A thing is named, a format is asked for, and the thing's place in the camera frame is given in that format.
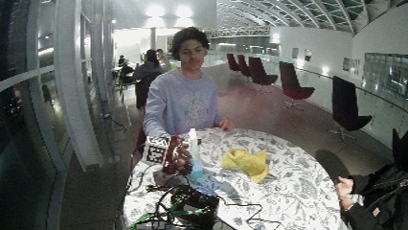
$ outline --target floral tablecloth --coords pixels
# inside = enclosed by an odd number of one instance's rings
[[[219,201],[218,217],[233,228],[241,229],[338,229],[340,212],[330,175],[316,159],[291,142],[267,133],[237,128],[198,130],[202,139],[201,156],[203,177],[190,182],[207,195],[219,195],[227,204],[261,204],[262,211],[254,218],[269,221],[246,222],[261,209],[259,205],[231,206]],[[231,148],[246,148],[255,154],[267,150],[269,175],[257,184],[241,170],[221,168],[221,159]],[[138,175],[146,169],[140,162],[134,168],[132,193],[126,195],[124,217],[128,226],[145,214],[154,212],[154,203],[164,192],[148,193],[145,185],[154,184],[153,172],[148,169],[142,184]]]

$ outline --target water bottle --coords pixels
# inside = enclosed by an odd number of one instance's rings
[[[197,138],[197,132],[195,129],[191,128],[189,132],[189,150],[193,157],[193,171],[190,173],[190,179],[198,180],[203,177],[203,163],[202,158],[199,155],[199,144],[198,144],[198,138]]]

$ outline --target yellow cloth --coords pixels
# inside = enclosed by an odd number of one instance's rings
[[[241,168],[246,173],[249,173],[254,182],[259,183],[269,174],[266,160],[266,150],[262,150],[253,155],[246,149],[234,148],[226,151],[221,160],[221,167],[223,169]]]

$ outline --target dark hair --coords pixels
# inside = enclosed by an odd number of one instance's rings
[[[148,61],[152,61],[154,62],[154,65],[158,66],[161,63],[158,62],[158,59],[156,57],[156,51],[154,50],[148,50],[146,53],[145,53],[145,59]]]
[[[172,55],[177,60],[180,60],[181,43],[186,40],[198,40],[203,47],[209,49],[209,42],[205,33],[201,32],[195,27],[188,27],[186,29],[182,29],[180,32],[177,32],[173,37]]]
[[[164,50],[162,49],[157,49],[156,51],[160,55],[164,55]]]

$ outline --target curved ceiling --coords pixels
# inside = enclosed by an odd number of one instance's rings
[[[359,33],[390,8],[407,0],[217,0],[217,30],[254,27],[307,27]]]

